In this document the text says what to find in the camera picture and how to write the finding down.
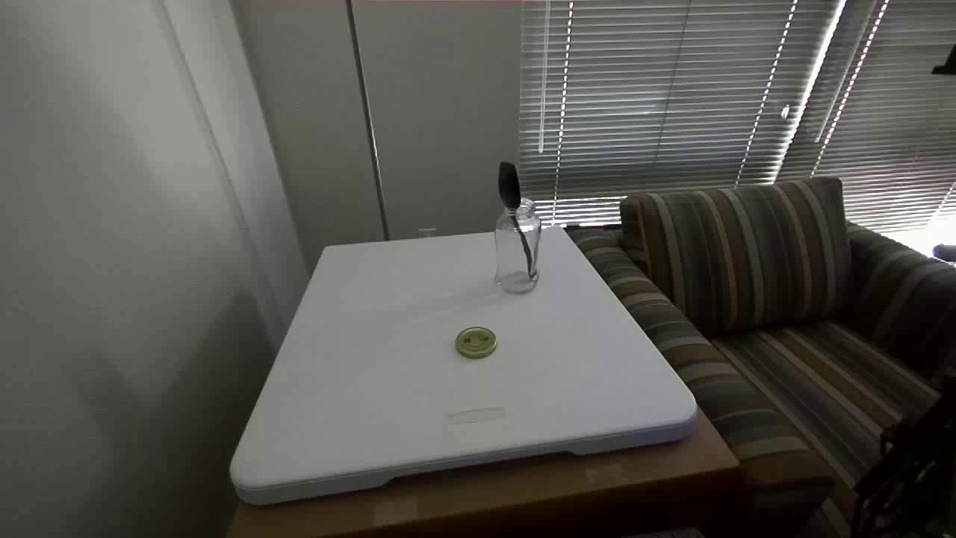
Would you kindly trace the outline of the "black serving spoon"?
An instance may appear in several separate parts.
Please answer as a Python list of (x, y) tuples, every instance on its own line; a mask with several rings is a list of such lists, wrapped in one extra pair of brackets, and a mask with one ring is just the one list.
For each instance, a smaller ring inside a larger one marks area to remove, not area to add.
[(517, 210), (521, 210), (521, 176), (517, 176), (517, 164), (514, 162), (499, 162), (499, 201), (503, 207), (508, 210), (508, 221), (521, 240), (521, 249), (523, 249), (523, 260), (526, 260), (526, 276), (533, 279), (534, 273), (534, 263), (533, 263), (533, 249), (529, 249), (529, 240), (526, 234), (521, 230), (521, 218), (517, 218)]

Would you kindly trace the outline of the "striped sofa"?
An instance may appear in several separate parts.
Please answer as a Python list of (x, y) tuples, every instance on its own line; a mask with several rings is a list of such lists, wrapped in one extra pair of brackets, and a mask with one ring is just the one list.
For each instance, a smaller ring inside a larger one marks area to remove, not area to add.
[(615, 230), (581, 230), (573, 242), (738, 458), (741, 538), (853, 538), (856, 485), (954, 384), (956, 268), (859, 227), (850, 310), (709, 339)]

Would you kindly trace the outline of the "wooden table frame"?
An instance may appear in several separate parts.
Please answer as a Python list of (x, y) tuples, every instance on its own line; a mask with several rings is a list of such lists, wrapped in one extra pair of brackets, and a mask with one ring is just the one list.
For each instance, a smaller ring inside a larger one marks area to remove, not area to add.
[(741, 502), (738, 458), (697, 416), (676, 446), (436, 472), (275, 508), (240, 506), (228, 538), (594, 538), (715, 527)]

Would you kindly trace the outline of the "white table board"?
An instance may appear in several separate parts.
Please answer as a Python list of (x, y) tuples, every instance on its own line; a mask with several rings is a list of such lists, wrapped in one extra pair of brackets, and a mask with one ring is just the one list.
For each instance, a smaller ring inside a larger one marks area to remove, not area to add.
[[(487, 325), (499, 348), (463, 358)], [(697, 398), (552, 227), (540, 282), (508, 294), (487, 234), (333, 246), (231, 461), (243, 502), (370, 491), (534, 455), (679, 443)]]

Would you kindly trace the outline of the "clear glass bottle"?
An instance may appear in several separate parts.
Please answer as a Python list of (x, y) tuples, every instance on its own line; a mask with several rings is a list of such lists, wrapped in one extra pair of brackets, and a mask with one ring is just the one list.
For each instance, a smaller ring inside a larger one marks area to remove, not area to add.
[(506, 210), (494, 230), (496, 282), (508, 294), (529, 294), (539, 285), (540, 218), (529, 197), (517, 210)]

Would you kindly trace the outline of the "green round jar lid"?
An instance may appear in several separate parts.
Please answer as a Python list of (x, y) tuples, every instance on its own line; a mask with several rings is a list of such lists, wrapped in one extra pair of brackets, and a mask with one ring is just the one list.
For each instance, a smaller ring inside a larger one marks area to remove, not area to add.
[(499, 348), (499, 339), (487, 325), (467, 325), (454, 339), (454, 354), (463, 358), (490, 358)]

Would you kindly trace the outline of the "window blinds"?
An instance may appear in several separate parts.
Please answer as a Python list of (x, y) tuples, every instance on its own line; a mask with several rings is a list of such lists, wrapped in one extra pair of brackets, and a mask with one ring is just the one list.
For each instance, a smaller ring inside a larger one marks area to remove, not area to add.
[(523, 0), (521, 171), (545, 218), (641, 189), (838, 176), (850, 218), (956, 242), (956, 0)]

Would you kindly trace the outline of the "dark stand at right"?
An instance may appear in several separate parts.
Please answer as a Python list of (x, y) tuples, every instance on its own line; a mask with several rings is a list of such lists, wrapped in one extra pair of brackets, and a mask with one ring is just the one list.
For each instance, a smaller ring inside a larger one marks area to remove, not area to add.
[(881, 436), (881, 461), (856, 485), (853, 538), (954, 538), (956, 387)]

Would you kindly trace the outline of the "striped sofa cushion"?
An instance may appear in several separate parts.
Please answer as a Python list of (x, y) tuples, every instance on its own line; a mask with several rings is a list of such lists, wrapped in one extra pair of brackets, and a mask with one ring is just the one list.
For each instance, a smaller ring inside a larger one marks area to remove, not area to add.
[(826, 319), (845, 309), (853, 246), (835, 176), (636, 191), (621, 242), (705, 336)]

